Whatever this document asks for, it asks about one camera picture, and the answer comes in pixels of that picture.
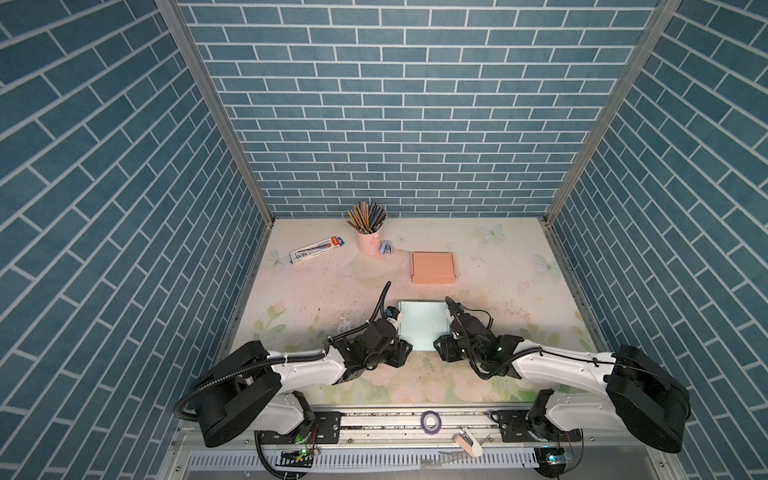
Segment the light blue paper box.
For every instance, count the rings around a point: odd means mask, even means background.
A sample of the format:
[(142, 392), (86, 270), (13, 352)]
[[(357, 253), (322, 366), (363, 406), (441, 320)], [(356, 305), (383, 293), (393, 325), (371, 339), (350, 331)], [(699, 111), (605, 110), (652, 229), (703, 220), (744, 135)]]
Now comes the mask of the light blue paper box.
[(414, 351), (435, 352), (434, 342), (450, 334), (447, 304), (438, 301), (401, 301), (398, 303), (398, 335)]

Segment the orange paper box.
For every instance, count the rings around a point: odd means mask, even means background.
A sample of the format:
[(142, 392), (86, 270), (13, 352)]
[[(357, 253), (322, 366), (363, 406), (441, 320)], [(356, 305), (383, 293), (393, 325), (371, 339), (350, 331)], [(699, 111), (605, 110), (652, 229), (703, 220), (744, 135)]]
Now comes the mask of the orange paper box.
[(456, 281), (454, 255), (450, 252), (413, 252), (411, 281), (422, 285), (448, 285)]

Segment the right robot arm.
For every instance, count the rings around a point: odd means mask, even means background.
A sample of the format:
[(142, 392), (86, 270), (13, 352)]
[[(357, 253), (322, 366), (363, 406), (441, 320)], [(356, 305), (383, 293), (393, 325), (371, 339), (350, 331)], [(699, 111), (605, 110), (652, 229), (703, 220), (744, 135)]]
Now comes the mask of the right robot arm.
[(691, 414), (687, 389), (637, 347), (578, 352), (516, 335), (496, 335), (465, 311), (433, 346), (440, 358), (467, 361), (483, 380), (525, 381), (537, 388), (526, 428), (539, 441), (587, 430), (629, 433), (665, 453), (681, 452)]

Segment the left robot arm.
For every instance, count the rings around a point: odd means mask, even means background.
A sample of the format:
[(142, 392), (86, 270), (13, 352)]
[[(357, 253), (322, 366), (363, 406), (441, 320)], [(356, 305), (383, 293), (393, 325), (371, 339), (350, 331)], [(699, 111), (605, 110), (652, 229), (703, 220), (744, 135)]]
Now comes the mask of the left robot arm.
[(350, 382), (381, 365), (400, 368), (412, 351), (388, 317), (332, 336), (319, 350), (271, 352), (249, 341), (202, 374), (173, 414), (198, 424), (209, 448), (246, 431), (299, 443), (318, 423), (303, 388)]

